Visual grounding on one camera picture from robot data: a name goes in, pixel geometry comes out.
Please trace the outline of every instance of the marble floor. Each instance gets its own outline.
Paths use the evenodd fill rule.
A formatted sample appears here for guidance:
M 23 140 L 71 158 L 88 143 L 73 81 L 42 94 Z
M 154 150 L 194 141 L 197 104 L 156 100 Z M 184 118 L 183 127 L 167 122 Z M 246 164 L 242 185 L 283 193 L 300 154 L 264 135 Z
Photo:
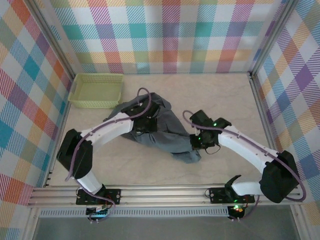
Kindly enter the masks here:
M 244 73 L 235 74 L 149 74 L 125 75 L 122 100 L 133 99 L 140 87 L 156 92 L 172 105 L 172 110 L 189 133 L 183 110 L 204 110 L 212 119 L 223 117 L 250 138 L 267 145 L 256 103 Z M 71 106 L 64 133 L 96 126 L 110 109 L 85 109 Z M 220 184 L 235 175 L 249 177 L 259 172 L 232 150 L 222 147 L 214 155 L 200 152 L 200 162 L 186 164 L 169 153 L 117 137 L 93 155 L 93 172 L 106 185 L 131 184 Z M 67 171 L 56 161 L 51 186 L 75 185 L 65 182 Z

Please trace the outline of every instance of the yellow basket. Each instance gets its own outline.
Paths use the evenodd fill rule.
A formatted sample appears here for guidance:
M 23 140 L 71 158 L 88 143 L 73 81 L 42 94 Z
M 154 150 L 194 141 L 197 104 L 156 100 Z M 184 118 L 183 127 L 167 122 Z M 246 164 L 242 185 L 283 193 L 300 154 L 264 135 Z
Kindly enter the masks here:
M 121 99 L 123 74 L 78 73 L 68 101 L 77 108 L 115 108 Z

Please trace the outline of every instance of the colorful plaid wallpaper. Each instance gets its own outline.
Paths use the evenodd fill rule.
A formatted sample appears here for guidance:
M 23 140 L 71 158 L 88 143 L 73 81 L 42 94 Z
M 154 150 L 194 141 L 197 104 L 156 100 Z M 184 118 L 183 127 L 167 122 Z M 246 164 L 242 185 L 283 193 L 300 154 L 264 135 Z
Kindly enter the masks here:
M 310 198 L 304 204 L 320 236 L 320 0 L 300 0 L 258 73 L 276 145 L 297 159 Z
M 0 239 L 16 240 L 53 153 L 71 80 L 23 0 L 0 0 Z
M 246 72 L 286 0 L 50 2 L 81 71 L 149 74 Z
M 277 24 L 277 21 L 281 17 L 281 14 L 282 14 L 284 8 L 286 7 L 288 1 L 289 0 L 281 0 L 280 6 L 278 7 L 277 11 L 275 12 L 275 14 L 273 16 L 273 19 L 272 19 L 267 31 L 265 32 L 265 34 L 263 36 L 263 39 L 262 39 L 262 41 L 260 43 L 260 46 L 259 46 L 258 50 L 255 52 L 253 61 L 251 62 L 251 65 L 250 65 L 250 67 L 248 69 L 248 72 L 253 70 L 258 58 L 261 55 L 262 50 L 264 49 L 264 47 L 265 47 L 265 45 L 266 45 L 271 33 L 273 32 L 273 29 L 274 29 L 275 25 Z

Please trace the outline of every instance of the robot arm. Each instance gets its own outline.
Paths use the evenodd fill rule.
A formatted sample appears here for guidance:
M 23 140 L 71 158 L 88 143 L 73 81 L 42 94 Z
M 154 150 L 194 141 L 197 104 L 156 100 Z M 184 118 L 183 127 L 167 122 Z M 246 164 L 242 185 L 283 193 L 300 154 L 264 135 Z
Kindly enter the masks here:
M 229 180 L 224 187 L 225 194 L 231 201 L 237 201 L 245 195 L 265 195 L 270 201 L 280 203 L 298 186 L 297 179 L 287 169 L 290 168 L 299 177 L 291 153 L 267 148 L 242 134 L 225 119 L 218 118 L 213 121 L 202 110 L 193 114 L 190 120 L 200 131 L 197 135 L 190 135 L 193 149 L 225 146 L 254 165 L 262 174 L 259 179 L 247 179 L 237 175 Z
M 139 112 L 144 109 L 144 105 L 142 104 L 138 108 L 140 108 Z M 151 105 L 150 111 L 146 115 L 135 119 L 117 121 L 136 114 L 137 112 L 133 110 L 132 107 L 124 109 L 106 122 L 81 132 L 77 132 L 75 129 L 69 130 L 62 142 L 57 159 L 69 171 L 76 145 L 89 134 L 77 150 L 72 176 L 93 195 L 103 196 L 105 189 L 91 170 L 93 152 L 117 136 L 132 130 L 142 133 L 157 130 L 157 122 L 154 122 L 156 119 L 150 118 L 158 110 L 156 104 Z M 229 180 L 225 184 L 225 194 L 231 201 L 245 195 L 265 195 L 269 200 L 280 203 L 298 185 L 292 174 L 271 157 L 277 156 L 298 174 L 295 160 L 289 152 L 279 153 L 262 146 L 243 135 L 230 122 L 223 118 L 213 121 L 202 110 L 193 114 L 190 120 L 198 126 L 213 126 L 221 130 L 224 129 L 221 131 L 199 128 L 199 134 L 190 135 L 190 143 L 194 150 L 206 149 L 215 145 L 225 146 L 253 164 L 262 174 L 259 179 L 249 180 L 237 175 Z M 104 127 L 92 133 L 94 129 L 102 125 Z

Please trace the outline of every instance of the black joint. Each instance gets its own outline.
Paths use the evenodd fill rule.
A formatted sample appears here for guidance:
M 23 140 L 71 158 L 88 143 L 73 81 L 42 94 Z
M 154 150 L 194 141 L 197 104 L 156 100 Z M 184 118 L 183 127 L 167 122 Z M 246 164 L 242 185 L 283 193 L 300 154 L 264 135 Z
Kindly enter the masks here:
M 286 164 L 299 177 L 293 155 L 288 151 L 277 154 L 277 158 Z M 293 189 L 298 186 L 295 177 L 277 160 L 267 162 L 263 169 L 260 189 L 272 202 L 280 203 Z
M 197 111 L 190 117 L 193 124 L 202 127 L 220 128 L 224 129 L 231 126 L 231 123 L 224 118 L 220 117 L 213 121 L 209 118 L 203 110 Z M 190 135 L 190 143 L 193 150 L 207 149 L 219 145 L 218 135 L 222 133 L 220 130 L 204 130 L 199 129 L 199 135 Z
M 56 155 L 56 159 L 64 166 L 68 171 L 70 170 L 72 156 L 76 149 L 77 144 L 82 139 L 81 133 L 75 129 L 69 130 L 60 146 L 60 149 Z M 93 146 L 91 141 L 84 140 L 79 146 L 77 151 L 72 176 L 75 179 L 81 179 L 87 175 L 92 168 L 92 155 Z

